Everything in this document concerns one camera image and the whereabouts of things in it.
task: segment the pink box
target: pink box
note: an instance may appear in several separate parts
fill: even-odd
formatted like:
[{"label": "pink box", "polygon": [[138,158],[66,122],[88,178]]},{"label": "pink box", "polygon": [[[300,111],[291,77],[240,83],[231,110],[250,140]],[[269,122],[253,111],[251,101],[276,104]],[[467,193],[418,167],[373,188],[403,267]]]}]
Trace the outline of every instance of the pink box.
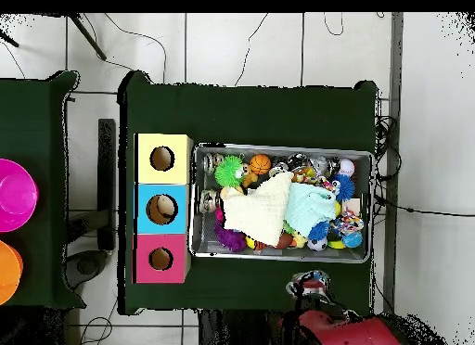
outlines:
[{"label": "pink box", "polygon": [[[164,270],[150,264],[155,249],[166,249],[171,263]],[[183,284],[190,267],[186,235],[137,235],[135,282],[137,284]]]}]

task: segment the stacked boxes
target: stacked boxes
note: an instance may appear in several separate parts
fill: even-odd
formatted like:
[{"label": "stacked boxes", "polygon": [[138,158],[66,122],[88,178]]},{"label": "stacked boxes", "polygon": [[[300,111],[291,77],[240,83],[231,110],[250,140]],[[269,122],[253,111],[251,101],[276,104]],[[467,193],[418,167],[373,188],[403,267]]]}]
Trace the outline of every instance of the stacked boxes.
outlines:
[{"label": "stacked boxes", "polygon": [[135,136],[136,283],[185,282],[192,147],[186,135]]}]

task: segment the orange bowl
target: orange bowl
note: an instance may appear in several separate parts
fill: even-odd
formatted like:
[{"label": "orange bowl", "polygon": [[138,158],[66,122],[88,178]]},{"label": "orange bowl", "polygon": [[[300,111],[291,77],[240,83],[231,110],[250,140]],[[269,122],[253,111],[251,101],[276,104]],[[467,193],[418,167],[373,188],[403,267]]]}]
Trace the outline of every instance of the orange bowl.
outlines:
[{"label": "orange bowl", "polygon": [[18,252],[0,241],[0,304],[9,301],[17,290],[22,270]]}]

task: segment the light blue cloth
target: light blue cloth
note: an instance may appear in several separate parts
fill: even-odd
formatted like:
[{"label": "light blue cloth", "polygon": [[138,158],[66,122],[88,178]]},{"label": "light blue cloth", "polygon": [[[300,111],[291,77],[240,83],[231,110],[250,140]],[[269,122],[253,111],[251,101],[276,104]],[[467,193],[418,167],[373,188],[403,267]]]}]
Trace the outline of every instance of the light blue cloth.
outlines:
[{"label": "light blue cloth", "polygon": [[287,223],[302,236],[322,221],[336,218],[335,195],[315,185],[292,183],[286,209]]}]

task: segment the green fuzzy toy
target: green fuzzy toy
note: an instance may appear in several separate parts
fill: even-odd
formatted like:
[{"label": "green fuzzy toy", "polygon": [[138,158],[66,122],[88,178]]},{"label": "green fuzzy toy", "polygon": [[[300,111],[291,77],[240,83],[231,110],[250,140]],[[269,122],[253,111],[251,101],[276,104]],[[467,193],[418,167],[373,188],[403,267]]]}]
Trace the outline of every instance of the green fuzzy toy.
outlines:
[{"label": "green fuzzy toy", "polygon": [[216,168],[216,181],[222,187],[237,187],[244,180],[242,160],[239,157],[227,156]]},{"label": "green fuzzy toy", "polygon": [[295,233],[295,229],[292,228],[289,224],[287,224],[287,221],[284,220],[284,231],[286,231],[288,234],[293,235]]}]

